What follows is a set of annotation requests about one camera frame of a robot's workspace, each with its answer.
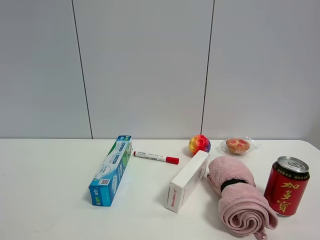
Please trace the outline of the blue toothpaste box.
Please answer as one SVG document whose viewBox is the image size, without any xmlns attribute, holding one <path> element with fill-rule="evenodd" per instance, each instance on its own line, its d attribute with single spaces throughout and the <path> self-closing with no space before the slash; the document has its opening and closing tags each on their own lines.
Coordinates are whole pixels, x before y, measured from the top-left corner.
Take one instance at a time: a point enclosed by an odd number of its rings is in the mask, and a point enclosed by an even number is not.
<svg viewBox="0 0 320 240">
<path fill-rule="evenodd" d="M 94 206 L 112 205 L 131 154 L 132 137 L 118 136 L 88 187 Z"/>
</svg>

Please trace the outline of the red white marker pen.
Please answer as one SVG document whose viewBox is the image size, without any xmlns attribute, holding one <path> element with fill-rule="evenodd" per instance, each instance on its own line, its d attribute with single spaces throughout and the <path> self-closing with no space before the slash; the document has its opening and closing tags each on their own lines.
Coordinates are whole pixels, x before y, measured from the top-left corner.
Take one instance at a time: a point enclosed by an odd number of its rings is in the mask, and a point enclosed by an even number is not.
<svg viewBox="0 0 320 240">
<path fill-rule="evenodd" d="M 152 153 L 141 152 L 141 151 L 134 151 L 133 156 L 137 158 L 142 158 L 142 159 L 165 162 L 173 165 L 178 165 L 180 162 L 179 158 L 176 158 L 176 157 L 163 156 L 159 154 L 152 154 Z"/>
</svg>

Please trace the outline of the rolled pink towel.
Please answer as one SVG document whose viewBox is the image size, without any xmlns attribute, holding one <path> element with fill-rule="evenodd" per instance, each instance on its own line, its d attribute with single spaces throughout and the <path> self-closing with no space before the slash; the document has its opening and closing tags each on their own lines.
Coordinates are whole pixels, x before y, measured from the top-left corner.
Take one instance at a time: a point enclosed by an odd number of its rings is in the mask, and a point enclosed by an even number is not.
<svg viewBox="0 0 320 240">
<path fill-rule="evenodd" d="M 208 170 L 208 182 L 220 196 L 220 220 L 234 235 L 254 235 L 258 240 L 266 240 L 268 236 L 264 230 L 276 229 L 278 217 L 267 199 L 256 188 L 249 168 L 237 158 L 218 156 L 208 164 Z M 221 184 L 230 179 L 245 180 L 247 184 L 229 185 L 221 192 Z"/>
</svg>

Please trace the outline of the black hair band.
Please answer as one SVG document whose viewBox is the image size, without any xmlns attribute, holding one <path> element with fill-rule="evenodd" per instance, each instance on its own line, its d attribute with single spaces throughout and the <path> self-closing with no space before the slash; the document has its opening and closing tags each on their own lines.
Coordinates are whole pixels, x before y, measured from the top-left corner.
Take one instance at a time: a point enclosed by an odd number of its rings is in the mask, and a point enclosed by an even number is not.
<svg viewBox="0 0 320 240">
<path fill-rule="evenodd" d="M 245 180 L 242 179 L 236 179 L 236 178 L 232 178 L 229 180 L 224 181 L 221 186 L 220 186 L 220 191 L 223 192 L 223 190 L 230 185 L 234 185 L 234 184 L 238 184 L 238 183 L 244 183 L 247 184 L 247 182 Z"/>
</svg>

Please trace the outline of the rainbow dimpled ball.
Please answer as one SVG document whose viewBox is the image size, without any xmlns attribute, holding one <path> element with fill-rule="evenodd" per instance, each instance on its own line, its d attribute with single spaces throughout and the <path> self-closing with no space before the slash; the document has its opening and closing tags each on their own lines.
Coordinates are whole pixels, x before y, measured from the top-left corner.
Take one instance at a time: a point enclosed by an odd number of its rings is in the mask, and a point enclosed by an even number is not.
<svg viewBox="0 0 320 240">
<path fill-rule="evenodd" d="M 211 150 L 211 142 L 206 136 L 198 134 L 189 140 L 188 149 L 193 155 L 195 155 L 198 151 L 209 153 Z"/>
</svg>

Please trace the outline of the red drink can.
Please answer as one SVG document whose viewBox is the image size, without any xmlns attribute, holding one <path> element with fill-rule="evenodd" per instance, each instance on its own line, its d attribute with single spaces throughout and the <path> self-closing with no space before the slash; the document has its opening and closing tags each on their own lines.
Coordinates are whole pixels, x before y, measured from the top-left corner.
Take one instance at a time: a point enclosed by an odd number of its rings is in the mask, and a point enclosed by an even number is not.
<svg viewBox="0 0 320 240">
<path fill-rule="evenodd" d="M 264 197 L 278 215 L 293 216 L 309 179 L 309 166 L 305 162 L 291 156 L 280 156 L 272 165 Z"/>
</svg>

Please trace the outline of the wrapped small pastry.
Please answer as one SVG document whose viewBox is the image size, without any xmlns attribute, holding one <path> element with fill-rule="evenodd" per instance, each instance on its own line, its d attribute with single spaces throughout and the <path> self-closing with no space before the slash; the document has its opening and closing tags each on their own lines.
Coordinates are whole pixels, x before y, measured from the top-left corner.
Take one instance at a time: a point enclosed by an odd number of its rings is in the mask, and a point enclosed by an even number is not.
<svg viewBox="0 0 320 240">
<path fill-rule="evenodd" d="M 245 156 L 260 146 L 261 144 L 248 136 L 238 136 L 223 140 L 218 149 L 229 156 Z"/>
</svg>

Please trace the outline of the white cardboard box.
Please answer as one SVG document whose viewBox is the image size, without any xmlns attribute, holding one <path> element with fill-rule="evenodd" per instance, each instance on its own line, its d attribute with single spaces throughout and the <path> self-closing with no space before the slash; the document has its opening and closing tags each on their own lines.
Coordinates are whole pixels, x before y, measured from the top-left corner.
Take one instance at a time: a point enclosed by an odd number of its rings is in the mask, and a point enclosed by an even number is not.
<svg viewBox="0 0 320 240">
<path fill-rule="evenodd" d="M 209 153 L 199 150 L 170 182 L 166 208 L 178 213 L 203 179 L 208 166 Z"/>
</svg>

